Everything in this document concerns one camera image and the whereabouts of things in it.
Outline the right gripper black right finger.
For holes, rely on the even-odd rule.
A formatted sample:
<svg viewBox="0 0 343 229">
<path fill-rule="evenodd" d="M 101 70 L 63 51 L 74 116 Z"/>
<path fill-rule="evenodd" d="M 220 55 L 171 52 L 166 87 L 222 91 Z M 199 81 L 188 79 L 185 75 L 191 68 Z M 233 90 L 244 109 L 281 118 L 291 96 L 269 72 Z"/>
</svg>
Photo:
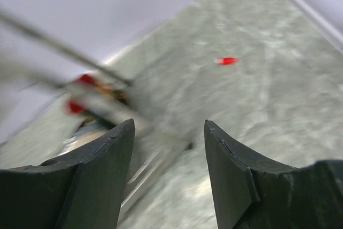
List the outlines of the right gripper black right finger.
<svg viewBox="0 0 343 229">
<path fill-rule="evenodd" d="M 342 228 L 342 161 L 295 168 L 204 123 L 218 228 Z"/>
</svg>

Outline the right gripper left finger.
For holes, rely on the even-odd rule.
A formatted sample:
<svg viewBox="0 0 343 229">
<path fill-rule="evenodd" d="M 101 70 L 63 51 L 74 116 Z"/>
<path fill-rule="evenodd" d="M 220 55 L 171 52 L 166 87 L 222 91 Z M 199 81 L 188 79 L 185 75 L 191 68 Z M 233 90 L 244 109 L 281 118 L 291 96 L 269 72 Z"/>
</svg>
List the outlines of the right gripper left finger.
<svg viewBox="0 0 343 229">
<path fill-rule="evenodd" d="M 1 228 L 116 228 L 134 139 L 128 119 L 38 166 L 1 170 Z"/>
</svg>

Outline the small red pen cap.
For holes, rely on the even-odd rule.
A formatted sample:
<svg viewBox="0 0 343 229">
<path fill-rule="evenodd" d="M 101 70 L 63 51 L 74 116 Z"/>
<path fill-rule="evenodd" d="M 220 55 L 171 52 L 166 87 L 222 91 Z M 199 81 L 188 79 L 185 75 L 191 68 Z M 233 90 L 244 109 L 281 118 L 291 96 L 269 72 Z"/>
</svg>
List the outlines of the small red pen cap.
<svg viewBox="0 0 343 229">
<path fill-rule="evenodd" d="M 237 61 L 238 61 L 238 59 L 234 58 L 234 57 L 221 57 L 221 58 L 217 58 L 215 60 L 216 64 L 218 64 L 218 65 L 231 65 Z"/>
</svg>

